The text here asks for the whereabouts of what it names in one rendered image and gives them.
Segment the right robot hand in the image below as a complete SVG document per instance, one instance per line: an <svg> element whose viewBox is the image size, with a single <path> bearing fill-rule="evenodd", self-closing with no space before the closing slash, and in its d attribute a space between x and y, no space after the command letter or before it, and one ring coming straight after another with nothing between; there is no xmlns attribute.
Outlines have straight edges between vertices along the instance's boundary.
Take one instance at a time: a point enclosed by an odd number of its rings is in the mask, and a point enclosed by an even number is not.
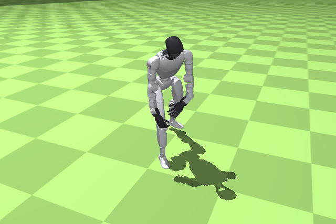
<svg viewBox="0 0 336 224"><path fill-rule="evenodd" d="M158 108L155 108L155 111L156 111L156 114L154 114L153 116L155 117L155 121L158 125L159 128L167 128L169 127L170 125L167 125L165 122L168 122L168 120L162 118L162 116L160 115L160 112L158 110ZM164 122L165 121L165 122Z"/></svg>

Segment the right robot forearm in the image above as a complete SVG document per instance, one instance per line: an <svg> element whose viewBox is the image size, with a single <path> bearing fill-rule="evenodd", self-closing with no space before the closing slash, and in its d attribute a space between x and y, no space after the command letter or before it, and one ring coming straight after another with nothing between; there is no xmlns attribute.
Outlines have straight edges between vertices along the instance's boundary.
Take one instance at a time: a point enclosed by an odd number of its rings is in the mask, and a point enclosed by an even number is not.
<svg viewBox="0 0 336 224"><path fill-rule="evenodd" d="M152 88L151 85L148 84L148 97L149 97L149 108L151 114L156 114L155 108L157 108L157 103L156 103L156 93L151 92Z"/></svg>

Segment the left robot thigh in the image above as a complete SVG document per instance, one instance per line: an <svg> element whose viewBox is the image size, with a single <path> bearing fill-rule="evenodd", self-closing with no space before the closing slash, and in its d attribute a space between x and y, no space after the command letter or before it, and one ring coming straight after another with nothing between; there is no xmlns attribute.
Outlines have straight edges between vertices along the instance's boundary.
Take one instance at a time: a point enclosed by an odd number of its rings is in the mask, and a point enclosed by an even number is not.
<svg viewBox="0 0 336 224"><path fill-rule="evenodd" d="M172 78L171 91L173 99L169 102L169 105L178 103L183 98L183 86L181 80L177 76L172 76ZM172 109L174 106L171 106L170 108Z"/></svg>

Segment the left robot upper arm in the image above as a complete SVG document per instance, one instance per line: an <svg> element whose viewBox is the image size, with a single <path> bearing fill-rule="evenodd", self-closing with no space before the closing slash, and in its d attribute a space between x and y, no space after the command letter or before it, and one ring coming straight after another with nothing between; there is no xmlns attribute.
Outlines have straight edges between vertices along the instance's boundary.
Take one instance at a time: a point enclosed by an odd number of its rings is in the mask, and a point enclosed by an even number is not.
<svg viewBox="0 0 336 224"><path fill-rule="evenodd" d="M185 71L184 82L191 82L191 75L193 74L193 54L190 50L183 50L183 55L185 58Z"/></svg>

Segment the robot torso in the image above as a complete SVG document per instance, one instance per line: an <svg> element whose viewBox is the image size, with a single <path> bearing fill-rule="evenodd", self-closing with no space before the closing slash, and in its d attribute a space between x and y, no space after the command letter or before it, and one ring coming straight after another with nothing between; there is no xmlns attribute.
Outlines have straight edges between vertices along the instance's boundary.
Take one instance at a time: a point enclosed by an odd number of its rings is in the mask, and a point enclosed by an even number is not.
<svg viewBox="0 0 336 224"><path fill-rule="evenodd" d="M166 50L166 49L164 49ZM156 56L159 57L159 67L156 69L157 77L155 82L159 85L161 90L167 89L173 82L172 76L174 76L182 66L185 58L183 53L181 52L178 57L173 60L168 60L165 56L163 56L162 52L164 50L159 51Z"/></svg>

